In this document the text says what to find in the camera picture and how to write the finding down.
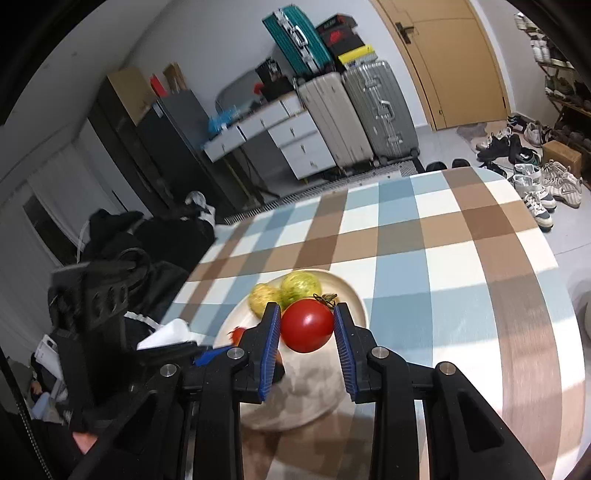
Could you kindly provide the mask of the left hand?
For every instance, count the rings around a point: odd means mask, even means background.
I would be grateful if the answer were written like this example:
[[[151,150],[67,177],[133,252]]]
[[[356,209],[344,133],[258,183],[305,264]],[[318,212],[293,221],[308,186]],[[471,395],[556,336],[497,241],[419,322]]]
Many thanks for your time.
[[[98,437],[92,433],[80,433],[80,432],[73,432],[72,437],[81,451],[82,454],[86,455],[88,451],[93,447],[96,443]]]

